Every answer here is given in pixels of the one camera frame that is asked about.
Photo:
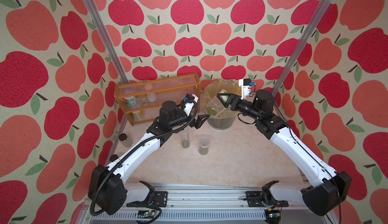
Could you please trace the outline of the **green jar lid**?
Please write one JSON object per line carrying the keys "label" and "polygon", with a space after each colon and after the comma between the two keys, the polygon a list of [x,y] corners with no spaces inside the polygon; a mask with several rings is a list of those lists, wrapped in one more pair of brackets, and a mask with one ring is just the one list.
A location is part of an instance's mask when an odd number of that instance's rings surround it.
{"label": "green jar lid", "polygon": [[228,100],[229,100],[229,98],[230,98],[230,94],[222,94],[221,96],[220,96],[220,98],[221,98],[221,100],[224,102],[224,103],[227,103],[228,102]]}

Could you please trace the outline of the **glass jar with mung beans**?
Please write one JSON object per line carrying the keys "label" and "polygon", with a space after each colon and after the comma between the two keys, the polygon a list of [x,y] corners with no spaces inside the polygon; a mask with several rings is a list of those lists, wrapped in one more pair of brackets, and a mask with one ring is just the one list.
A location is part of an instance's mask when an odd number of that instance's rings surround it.
{"label": "glass jar with mung beans", "polygon": [[212,98],[205,107],[205,113],[209,114],[211,118],[215,118],[223,113],[227,108],[224,108],[217,96]]}

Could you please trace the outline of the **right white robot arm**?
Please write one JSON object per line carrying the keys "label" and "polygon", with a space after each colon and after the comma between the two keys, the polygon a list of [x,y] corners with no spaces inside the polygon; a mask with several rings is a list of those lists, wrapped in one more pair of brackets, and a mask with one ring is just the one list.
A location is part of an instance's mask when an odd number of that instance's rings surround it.
{"label": "right white robot arm", "polygon": [[254,119],[254,125],[297,165],[308,180],[306,186],[283,186],[272,181],[262,187],[261,202],[273,207],[279,201],[306,205],[313,213],[324,216],[345,201],[350,189],[351,177],[338,172],[312,150],[292,131],[289,124],[274,114],[275,98],[266,90],[258,90],[252,102],[235,94],[217,94],[225,108]]}

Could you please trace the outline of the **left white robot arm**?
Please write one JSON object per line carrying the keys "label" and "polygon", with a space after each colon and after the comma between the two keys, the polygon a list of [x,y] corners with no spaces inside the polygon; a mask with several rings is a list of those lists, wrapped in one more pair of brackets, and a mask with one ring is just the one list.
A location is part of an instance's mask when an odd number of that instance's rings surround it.
{"label": "left white robot arm", "polygon": [[143,137],[124,155],[107,166],[99,164],[91,176],[88,197],[92,201],[90,213],[98,216],[104,212],[116,213],[124,205],[150,206],[154,199],[154,187],[139,181],[126,187],[125,183],[139,165],[167,140],[187,127],[199,129],[209,118],[198,115],[198,97],[187,94],[176,104],[165,101],[159,116],[153,121]]}

